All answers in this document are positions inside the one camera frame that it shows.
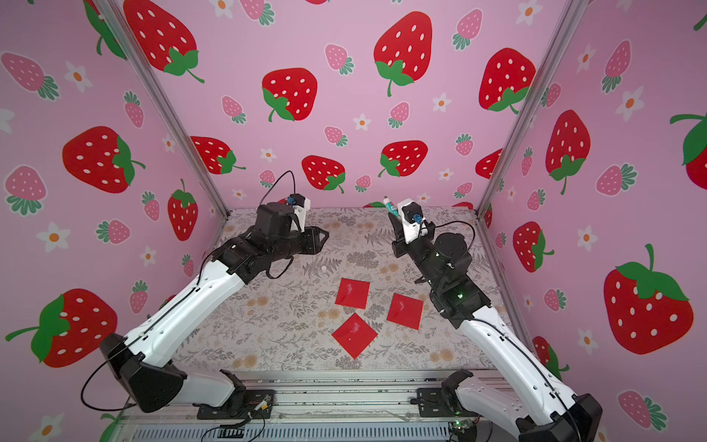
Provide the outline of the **white green glue stick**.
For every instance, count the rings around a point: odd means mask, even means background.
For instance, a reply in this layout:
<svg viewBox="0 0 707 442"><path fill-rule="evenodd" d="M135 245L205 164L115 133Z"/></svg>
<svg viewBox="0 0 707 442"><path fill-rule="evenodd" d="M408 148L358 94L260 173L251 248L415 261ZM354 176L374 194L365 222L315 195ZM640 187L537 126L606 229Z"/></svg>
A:
<svg viewBox="0 0 707 442"><path fill-rule="evenodd" d="M388 196L385 196L385 197L384 197L383 203L384 203L384 205L386 206L387 210L388 210L392 215L394 215L394 217L400 217L400 213L399 213L399 211L398 211L397 206L395 206L395 204L393 204L393 202L390 200L390 198L388 198Z"/></svg>

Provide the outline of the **red envelope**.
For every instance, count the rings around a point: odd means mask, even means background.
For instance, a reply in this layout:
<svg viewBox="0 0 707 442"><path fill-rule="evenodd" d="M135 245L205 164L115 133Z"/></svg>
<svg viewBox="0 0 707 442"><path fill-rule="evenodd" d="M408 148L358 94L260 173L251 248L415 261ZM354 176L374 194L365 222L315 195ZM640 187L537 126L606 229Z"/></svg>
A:
<svg viewBox="0 0 707 442"><path fill-rule="evenodd" d="M413 330L419 330L424 305L423 301L417 298L394 294L390 303L387 321Z"/></svg>
<svg viewBox="0 0 707 442"><path fill-rule="evenodd" d="M356 313L333 333L333 339L352 359L357 359L376 338L377 332Z"/></svg>
<svg viewBox="0 0 707 442"><path fill-rule="evenodd" d="M335 304L352 309L366 309L369 290L369 282L343 278Z"/></svg>

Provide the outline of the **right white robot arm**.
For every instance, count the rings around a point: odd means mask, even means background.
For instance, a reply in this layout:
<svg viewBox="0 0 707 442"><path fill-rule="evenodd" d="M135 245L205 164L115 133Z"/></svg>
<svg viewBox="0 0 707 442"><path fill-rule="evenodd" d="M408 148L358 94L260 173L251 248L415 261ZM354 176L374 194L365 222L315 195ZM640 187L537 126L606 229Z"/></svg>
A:
<svg viewBox="0 0 707 442"><path fill-rule="evenodd" d="M468 274L471 245L463 235L446 232L421 215L388 216L396 257L409 256L430 287L437 312L482 350L513 392L506 394L458 370L442 384L452 414L478 414L519 441L591 441L602 407L590 394L576 394L517 338L491 300Z"/></svg>

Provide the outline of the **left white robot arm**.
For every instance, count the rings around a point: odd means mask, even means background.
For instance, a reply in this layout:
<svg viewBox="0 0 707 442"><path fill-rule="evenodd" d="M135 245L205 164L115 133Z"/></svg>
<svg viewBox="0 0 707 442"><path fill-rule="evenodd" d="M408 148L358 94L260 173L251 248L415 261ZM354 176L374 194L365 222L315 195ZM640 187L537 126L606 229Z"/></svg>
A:
<svg viewBox="0 0 707 442"><path fill-rule="evenodd" d="M309 227L311 202L299 193L283 203L262 204L253 226L210 252L195 280L155 315L121 336L101 343L105 366L142 412L190 404L200 416L240 418L246 414L246 388L232 372L177 368L173 355L202 322L230 296L273 263L292 263L298 254L320 253L329 234Z"/></svg>

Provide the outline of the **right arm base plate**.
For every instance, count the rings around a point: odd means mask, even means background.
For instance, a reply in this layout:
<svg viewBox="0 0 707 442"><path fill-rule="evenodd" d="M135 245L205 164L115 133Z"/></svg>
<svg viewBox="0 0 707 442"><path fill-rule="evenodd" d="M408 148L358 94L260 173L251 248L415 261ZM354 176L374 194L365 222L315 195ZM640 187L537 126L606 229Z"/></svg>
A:
<svg viewBox="0 0 707 442"><path fill-rule="evenodd" d="M467 411L442 388L419 388L410 404L416 405L421 417L426 418L477 418L480 414Z"/></svg>

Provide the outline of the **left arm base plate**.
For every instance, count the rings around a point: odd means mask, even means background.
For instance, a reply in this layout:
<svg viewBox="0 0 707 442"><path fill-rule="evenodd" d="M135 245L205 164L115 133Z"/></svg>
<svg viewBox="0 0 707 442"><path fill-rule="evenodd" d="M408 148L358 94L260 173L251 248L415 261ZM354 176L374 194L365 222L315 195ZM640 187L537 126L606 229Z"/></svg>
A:
<svg viewBox="0 0 707 442"><path fill-rule="evenodd" d="M234 392L220 407L199 405L198 420L269 419L274 406L275 390L245 390Z"/></svg>

